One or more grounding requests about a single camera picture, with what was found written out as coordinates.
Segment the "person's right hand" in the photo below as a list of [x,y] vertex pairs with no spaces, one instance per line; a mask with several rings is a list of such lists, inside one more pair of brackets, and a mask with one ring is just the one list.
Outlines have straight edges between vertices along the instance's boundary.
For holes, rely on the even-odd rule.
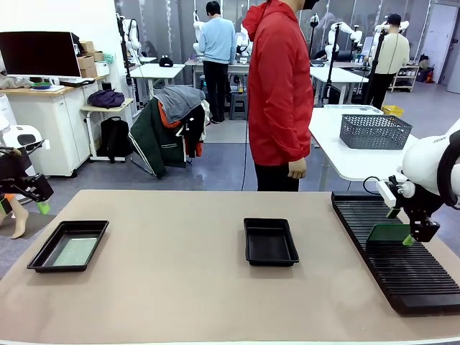
[[307,173],[307,163],[304,158],[288,163],[288,177],[292,179],[303,179]]

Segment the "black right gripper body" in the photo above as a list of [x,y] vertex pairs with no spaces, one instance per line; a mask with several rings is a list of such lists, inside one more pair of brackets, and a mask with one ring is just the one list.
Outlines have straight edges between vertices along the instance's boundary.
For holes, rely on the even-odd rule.
[[398,182],[394,175],[389,177],[387,187],[410,220],[431,217],[443,205],[439,195],[409,180],[404,183]]

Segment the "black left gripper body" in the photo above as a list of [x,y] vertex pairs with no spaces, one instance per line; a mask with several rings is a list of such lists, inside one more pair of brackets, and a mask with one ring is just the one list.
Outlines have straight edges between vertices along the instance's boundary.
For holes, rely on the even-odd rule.
[[26,173],[26,169],[32,166],[29,155],[33,152],[27,147],[1,147],[1,196],[33,196],[34,190],[29,185],[31,178]]

